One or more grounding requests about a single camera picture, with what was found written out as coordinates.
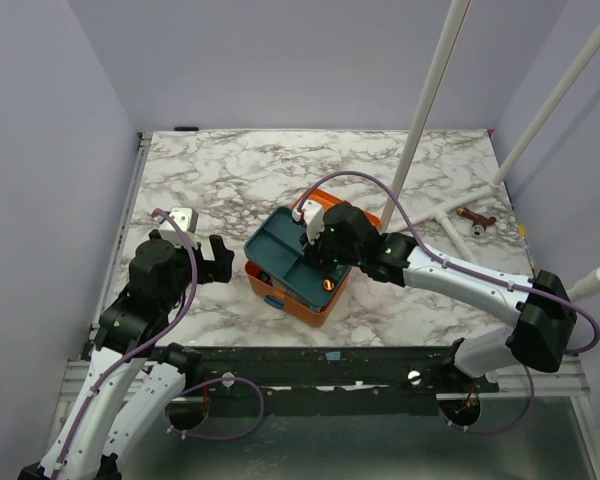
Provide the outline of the teal divided tray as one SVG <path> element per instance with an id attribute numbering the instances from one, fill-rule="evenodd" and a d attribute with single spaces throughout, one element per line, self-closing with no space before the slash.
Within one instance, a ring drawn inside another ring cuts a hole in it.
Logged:
<path id="1" fill-rule="evenodd" d="M 249 261 L 280 282 L 301 303 L 324 309 L 344 285 L 351 268 L 340 265 L 325 274 L 307 264 L 300 242 L 304 233 L 304 227 L 293 222 L 290 208 L 277 207 L 245 243 L 244 252 Z M 325 279 L 334 283 L 331 291 L 323 288 Z"/>

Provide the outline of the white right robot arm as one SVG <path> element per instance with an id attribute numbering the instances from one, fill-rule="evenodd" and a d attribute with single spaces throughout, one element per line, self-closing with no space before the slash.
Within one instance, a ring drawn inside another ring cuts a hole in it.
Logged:
<path id="1" fill-rule="evenodd" d="M 417 242 L 412 236 L 380 233 L 348 202 L 330 208 L 308 201 L 292 211 L 305 229 L 304 260 L 326 274 L 356 267 L 379 283 L 427 290 L 488 313 L 502 327 L 459 339 L 440 367 L 440 379 L 460 392 L 487 372 L 515 363 L 544 373 L 559 370 L 576 323 L 562 281 L 540 271 L 534 277 L 479 267 Z"/>

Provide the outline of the orange medicine kit box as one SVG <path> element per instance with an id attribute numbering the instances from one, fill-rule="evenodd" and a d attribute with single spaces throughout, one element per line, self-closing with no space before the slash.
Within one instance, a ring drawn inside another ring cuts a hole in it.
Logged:
<path id="1" fill-rule="evenodd" d="M 245 272 L 252 291 L 266 304 L 318 328 L 345 290 L 351 268 L 340 265 L 326 275 L 306 264 L 303 233 L 291 208 L 276 208 L 244 246 Z"/>

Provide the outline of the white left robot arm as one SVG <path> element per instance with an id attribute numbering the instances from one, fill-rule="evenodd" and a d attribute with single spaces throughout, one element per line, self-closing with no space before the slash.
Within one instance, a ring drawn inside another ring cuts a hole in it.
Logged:
<path id="1" fill-rule="evenodd" d="M 119 479 L 128 454 L 176 394 L 194 393 L 202 380 L 197 352 L 172 343 L 155 356 L 146 386 L 125 396 L 155 343 L 176 325 L 202 284 L 228 283 L 233 251 L 219 235 L 212 255 L 188 236 L 154 230 L 128 266 L 128 282 L 101 314 L 89 369 L 61 432 L 22 479 Z"/>

